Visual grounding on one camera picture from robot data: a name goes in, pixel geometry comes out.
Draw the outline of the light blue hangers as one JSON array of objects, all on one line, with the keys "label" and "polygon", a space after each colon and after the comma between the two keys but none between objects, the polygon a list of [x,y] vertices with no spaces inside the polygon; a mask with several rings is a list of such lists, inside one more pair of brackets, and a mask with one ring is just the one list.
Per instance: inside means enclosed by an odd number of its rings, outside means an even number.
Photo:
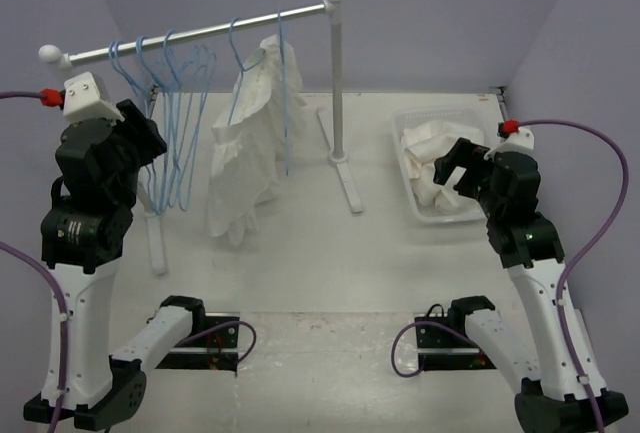
[{"label": "light blue hangers", "polygon": [[151,212],[158,215],[168,209],[189,209],[199,133],[217,69],[216,53],[204,44],[193,46],[180,59],[169,46],[172,34],[166,33],[157,55],[142,51],[144,36],[136,39],[135,59],[144,72],[139,78],[121,62],[121,40],[107,47],[112,69],[129,85],[143,114],[157,124],[167,146],[140,176]]}]

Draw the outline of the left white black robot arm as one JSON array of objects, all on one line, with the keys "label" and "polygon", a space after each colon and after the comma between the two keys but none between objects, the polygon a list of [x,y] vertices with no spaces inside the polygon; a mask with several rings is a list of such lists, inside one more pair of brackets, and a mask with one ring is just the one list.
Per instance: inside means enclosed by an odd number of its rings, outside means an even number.
[{"label": "left white black robot arm", "polygon": [[208,332],[201,300],[170,296],[123,347],[109,350],[115,278],[133,223],[141,168],[167,150],[155,122],[130,100],[72,123],[61,134],[59,177],[41,222],[41,259],[52,283],[49,372],[23,407],[28,422],[70,418],[98,432],[127,421],[141,406],[147,375],[179,343],[195,346]]}]

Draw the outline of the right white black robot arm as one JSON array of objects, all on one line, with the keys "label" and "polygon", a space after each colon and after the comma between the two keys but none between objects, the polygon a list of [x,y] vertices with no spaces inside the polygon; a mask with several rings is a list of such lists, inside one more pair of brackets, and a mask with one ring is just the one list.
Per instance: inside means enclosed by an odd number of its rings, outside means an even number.
[{"label": "right white black robot arm", "polygon": [[489,149],[460,138],[436,160],[435,183],[446,183],[458,168],[464,172],[454,189],[485,214],[489,243],[520,297],[535,349],[527,349],[484,297],[452,302],[448,338],[459,346],[475,343],[499,370],[514,392],[523,431],[603,431],[629,406],[606,385],[581,329],[562,276],[560,237],[537,210],[537,162],[510,141]]}]

